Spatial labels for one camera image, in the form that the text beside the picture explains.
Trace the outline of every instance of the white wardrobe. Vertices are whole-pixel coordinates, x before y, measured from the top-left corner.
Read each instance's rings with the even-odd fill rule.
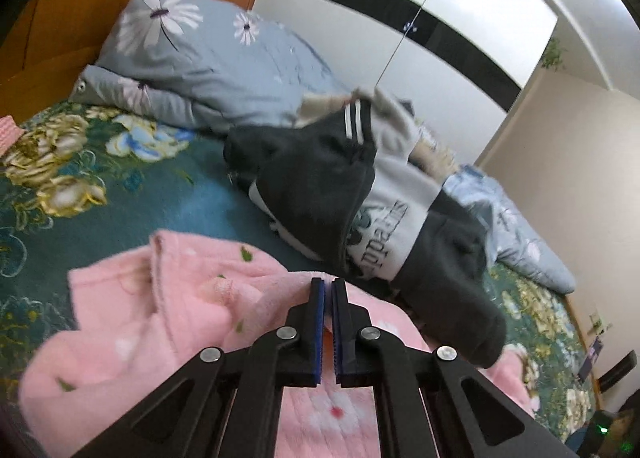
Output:
[[[540,61],[556,25],[543,0],[256,0],[350,87],[414,104],[473,163]]]

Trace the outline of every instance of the black stripe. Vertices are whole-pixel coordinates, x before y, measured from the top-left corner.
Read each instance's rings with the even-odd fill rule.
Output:
[[[356,143],[360,143],[358,142],[358,129],[356,127],[356,104],[355,102],[351,102],[351,104],[349,105],[349,110],[351,113],[351,132],[353,133],[353,136],[351,138],[353,138],[353,141]]]
[[[329,0],[405,34],[466,76],[508,111],[520,87],[472,42],[409,0]]]
[[[360,121],[362,122],[362,137],[364,138],[364,143],[374,143],[373,133],[371,132],[370,100],[360,100]]]

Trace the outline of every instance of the pink cloth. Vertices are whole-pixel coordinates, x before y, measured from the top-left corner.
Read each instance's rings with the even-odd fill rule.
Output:
[[[0,118],[0,156],[4,155],[24,133],[26,131],[15,124],[11,115]]]
[[[287,272],[248,245],[167,231],[148,247],[71,271],[79,330],[45,342],[25,372],[27,424],[52,458],[71,456],[202,348],[230,352],[281,326],[290,306],[308,298],[312,277],[334,279]],[[373,325],[428,350],[398,307],[352,285],[347,291]],[[276,456],[380,456],[372,390],[336,386],[328,330],[322,362],[320,386],[284,391]],[[504,354],[486,374],[532,414],[516,355]]]

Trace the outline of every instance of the fabric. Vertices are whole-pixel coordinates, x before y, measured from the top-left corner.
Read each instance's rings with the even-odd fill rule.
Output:
[[[524,362],[536,420],[565,441],[596,408],[594,378],[581,384],[576,376],[586,352],[565,298],[502,263],[485,273],[482,288],[505,314],[507,347]]]
[[[76,127],[75,117],[86,126]],[[135,117],[144,124],[136,126],[145,133],[139,136],[136,128],[123,125],[124,117],[130,115],[119,109],[61,102],[21,125],[33,133],[23,135],[10,150],[24,154],[24,172],[15,173],[21,183],[6,172],[6,158],[0,161],[0,398],[38,458],[46,454],[24,425],[17,391],[40,345],[76,326],[66,277],[70,269],[148,243],[149,234],[162,228],[254,245],[289,271],[331,271],[328,264],[310,261],[273,235],[268,216],[232,186],[223,141],[191,132],[184,136],[184,131],[158,136],[160,124]],[[129,153],[112,154],[108,146],[122,136]],[[40,151],[30,149],[41,138],[50,143]],[[154,157],[147,157],[148,152]],[[63,202],[55,201],[46,213],[40,200],[47,203],[67,188],[60,176],[66,176],[67,183],[104,188],[106,201],[88,201],[89,206],[67,217],[57,215]],[[360,281],[358,286],[380,298],[391,295],[380,280]],[[580,427],[583,417],[593,412],[595,397],[591,378],[578,383],[572,365],[566,364],[584,360],[585,351],[564,299],[500,262],[484,273],[483,287],[507,320],[507,342],[520,345],[527,356],[536,420],[558,438]]]
[[[349,90],[283,25],[222,0],[131,0],[69,99],[226,133],[292,127],[307,93]]]
[[[496,260],[503,261],[551,290],[564,294],[575,290],[572,273],[495,179],[465,165],[446,180],[443,189],[485,226],[485,252],[490,266]]]
[[[26,131],[15,124],[13,117],[0,118],[0,156],[6,153],[24,133]]]
[[[52,458],[71,456],[202,348],[231,352],[283,325],[312,277],[334,279],[288,273],[241,243],[168,231],[148,247],[73,270],[79,330],[58,333],[31,362],[20,388],[25,419]],[[429,349],[400,309],[351,285],[348,297],[373,325]],[[322,347],[322,383],[284,391],[275,455],[380,456],[372,389],[342,390],[329,333]],[[486,374],[532,414],[516,355],[506,352]]]
[[[449,152],[432,147],[424,138],[416,144],[410,160],[436,180],[438,185],[442,185],[449,176],[460,170],[460,166]]]
[[[293,247],[350,277],[389,282],[425,335],[487,368],[506,329],[481,292],[484,230],[408,163],[418,141],[411,115],[380,88],[371,98],[302,129],[237,127],[225,160]]]

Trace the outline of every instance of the white stripe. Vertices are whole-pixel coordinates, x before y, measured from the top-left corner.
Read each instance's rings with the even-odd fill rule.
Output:
[[[364,143],[364,134],[362,133],[362,118],[360,117],[360,100],[356,100],[356,137],[358,143]]]
[[[347,133],[347,138],[349,140],[353,138],[353,129],[351,129],[351,104],[344,106],[344,128]]]

